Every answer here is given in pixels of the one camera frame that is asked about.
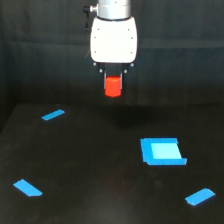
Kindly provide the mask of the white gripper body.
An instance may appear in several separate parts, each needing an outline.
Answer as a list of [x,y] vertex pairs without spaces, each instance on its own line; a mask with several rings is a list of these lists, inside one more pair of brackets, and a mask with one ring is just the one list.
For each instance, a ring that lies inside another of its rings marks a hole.
[[138,35],[134,17],[108,21],[95,17],[90,33],[90,56],[103,73],[106,64],[133,64]]

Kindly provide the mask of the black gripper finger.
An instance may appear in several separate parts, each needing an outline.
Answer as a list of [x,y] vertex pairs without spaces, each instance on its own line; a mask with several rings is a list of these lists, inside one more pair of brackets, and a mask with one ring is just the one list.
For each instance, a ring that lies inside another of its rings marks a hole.
[[121,78],[121,90],[123,90],[125,86],[125,72],[124,71],[121,72],[120,78]]
[[102,74],[103,74],[103,87],[104,87],[104,90],[106,90],[106,79],[107,79],[106,70],[103,70]]

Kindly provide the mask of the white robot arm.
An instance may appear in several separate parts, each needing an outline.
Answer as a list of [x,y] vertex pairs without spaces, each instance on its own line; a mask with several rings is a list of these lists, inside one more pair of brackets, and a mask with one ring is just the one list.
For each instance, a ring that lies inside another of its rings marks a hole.
[[90,32],[90,57],[99,66],[104,78],[105,95],[118,97],[122,93],[122,78],[134,66],[138,35],[131,15],[131,0],[97,0],[95,6],[84,6],[86,21],[95,13]]

